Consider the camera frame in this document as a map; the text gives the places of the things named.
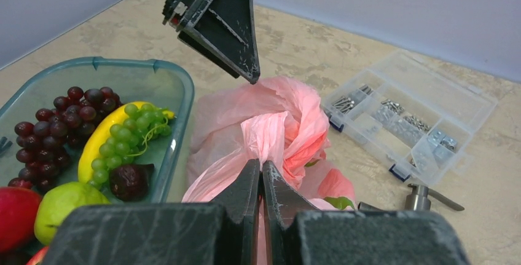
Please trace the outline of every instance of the teal plastic container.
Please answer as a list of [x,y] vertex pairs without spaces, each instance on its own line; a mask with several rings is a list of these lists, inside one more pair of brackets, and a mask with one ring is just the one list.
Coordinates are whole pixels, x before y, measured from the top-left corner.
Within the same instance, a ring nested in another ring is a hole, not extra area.
[[[120,95],[124,103],[148,101],[175,113],[171,136],[151,142],[145,154],[135,161],[137,164],[155,165],[151,190],[143,201],[165,202],[192,109],[194,83],[184,69],[160,60],[77,58],[51,66],[32,77],[0,109],[0,136],[13,142],[13,146],[0,157],[0,186],[7,186],[24,167],[15,157],[20,147],[15,142],[14,126],[21,121],[36,122],[38,109],[53,108],[54,98],[66,96],[67,90],[75,85],[84,90],[108,86]],[[68,149],[68,152],[75,165],[60,175],[59,184],[77,181],[77,161],[81,151]],[[103,192],[112,202],[121,202],[109,190]]]

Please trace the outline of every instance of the pink plastic bag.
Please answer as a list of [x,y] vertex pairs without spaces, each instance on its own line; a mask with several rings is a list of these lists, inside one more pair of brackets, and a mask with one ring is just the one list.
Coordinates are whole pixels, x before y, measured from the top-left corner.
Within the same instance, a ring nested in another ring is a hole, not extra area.
[[[325,197],[346,197],[354,204],[353,185],[326,160],[329,122],[319,105],[313,88],[288,77],[261,79],[199,99],[187,164],[190,188],[182,201],[210,201],[249,159],[260,159],[273,161],[286,182],[322,210],[335,210]],[[260,217],[257,263],[264,265]]]

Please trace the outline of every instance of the white wall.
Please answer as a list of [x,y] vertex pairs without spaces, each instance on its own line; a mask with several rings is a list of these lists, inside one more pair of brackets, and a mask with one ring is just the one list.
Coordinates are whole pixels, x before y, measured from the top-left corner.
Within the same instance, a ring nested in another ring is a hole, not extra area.
[[521,0],[256,0],[521,82]]
[[0,0],[0,69],[117,1]]

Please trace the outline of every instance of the yellow banana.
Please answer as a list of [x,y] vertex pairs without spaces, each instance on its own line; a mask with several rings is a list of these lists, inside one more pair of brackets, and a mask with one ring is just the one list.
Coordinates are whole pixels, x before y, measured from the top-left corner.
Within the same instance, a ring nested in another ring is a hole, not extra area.
[[[92,175],[94,174],[91,166],[92,161],[101,157],[100,146],[110,138],[110,128],[112,125],[122,124],[125,119],[128,118],[128,115],[125,113],[125,107],[128,104],[134,104],[138,108],[141,108],[143,105],[151,103],[144,101],[127,103],[110,113],[101,121],[94,133],[92,133],[92,136],[88,139],[87,144],[85,144],[80,161],[78,162],[78,181],[81,183],[87,183],[92,179]],[[168,119],[174,118],[172,111],[165,110],[164,113]]]

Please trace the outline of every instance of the beige table surface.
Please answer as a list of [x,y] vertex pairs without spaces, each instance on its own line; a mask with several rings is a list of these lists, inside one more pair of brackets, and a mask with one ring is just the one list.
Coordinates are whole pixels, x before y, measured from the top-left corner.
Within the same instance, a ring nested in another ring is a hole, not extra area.
[[[192,76],[196,99],[244,84],[243,79],[232,79],[181,44],[173,29],[161,25],[164,1],[124,0],[0,71],[0,104],[40,70],[85,56],[175,62]],[[261,7],[255,9],[255,17],[262,76],[295,77],[314,86],[322,96],[396,50]],[[521,264],[521,85],[442,61],[428,63],[499,100],[469,145],[468,153],[476,158],[474,164],[464,176],[449,173],[436,186],[466,210],[455,213],[436,200],[433,210],[453,225],[473,264]],[[357,200],[386,209],[403,207],[408,193],[405,185],[345,135],[331,131],[329,138],[333,144],[327,152],[329,159],[353,182]],[[181,182],[183,176],[179,171],[174,181]],[[173,186],[170,200],[178,200],[183,188],[180,183]]]

